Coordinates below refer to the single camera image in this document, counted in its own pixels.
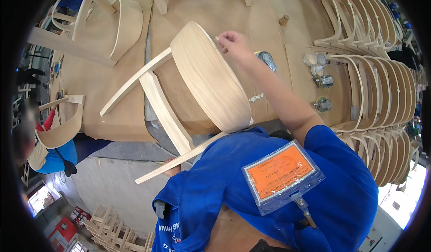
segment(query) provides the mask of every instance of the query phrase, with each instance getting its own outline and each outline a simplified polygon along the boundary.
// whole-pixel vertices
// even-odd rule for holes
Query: person in black clothing
[[[33,75],[45,75],[45,73],[38,69],[28,69],[23,70],[21,68],[17,69],[17,77],[16,77],[16,84],[21,86],[23,83],[29,83],[29,84],[36,84],[38,86],[42,85],[42,87],[47,88],[47,85],[44,83],[41,83],[36,77]]]
[[[393,60],[400,61],[407,65],[410,69],[419,71],[419,63],[422,64],[422,59],[418,59],[418,55],[416,55],[415,51],[413,51],[410,47],[406,46],[406,43],[403,43],[401,46],[402,51],[389,51],[387,54]]]

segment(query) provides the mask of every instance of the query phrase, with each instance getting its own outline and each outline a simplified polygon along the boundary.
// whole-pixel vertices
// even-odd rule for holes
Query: hand
[[[246,43],[244,34],[236,31],[225,31],[218,36],[218,47],[223,53],[232,56],[237,64],[245,69],[250,61],[256,59],[256,56],[250,50]]]
[[[165,163],[168,163],[168,162],[172,161],[173,159],[175,159],[175,157],[168,158],[168,159],[166,159]],[[179,172],[181,172],[181,165],[177,165],[174,168],[169,169],[169,170],[167,170],[167,171],[165,171],[163,173],[166,174],[166,175],[168,175],[168,176],[170,176],[170,177],[172,177],[172,176],[176,175]]]

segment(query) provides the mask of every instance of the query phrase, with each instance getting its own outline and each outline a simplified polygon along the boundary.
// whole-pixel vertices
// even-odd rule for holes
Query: orange id card
[[[312,173],[314,168],[293,144],[246,169],[260,200],[266,200],[284,188]]]

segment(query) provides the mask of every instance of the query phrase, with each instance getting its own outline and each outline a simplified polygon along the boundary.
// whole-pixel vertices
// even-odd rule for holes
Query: clear plastic badge holder
[[[242,167],[261,215],[288,204],[297,192],[304,195],[325,175],[296,140]]]

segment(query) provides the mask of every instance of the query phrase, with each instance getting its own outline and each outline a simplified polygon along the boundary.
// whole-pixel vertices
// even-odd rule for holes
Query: person in red sleeve
[[[35,134],[29,133],[36,128],[38,131],[48,131],[51,129],[56,109],[54,106],[45,123],[41,126],[39,120],[39,105],[34,98],[27,98],[24,101],[23,119],[26,120],[18,124],[15,135],[15,145],[17,150],[15,153],[21,153],[22,158],[26,158],[30,167],[41,174],[50,174],[58,171],[64,171],[66,166],[70,164],[74,167],[79,162],[83,161],[92,153],[107,146],[109,140],[95,140],[84,133],[78,133],[72,140],[55,149],[46,149],[35,137]]]

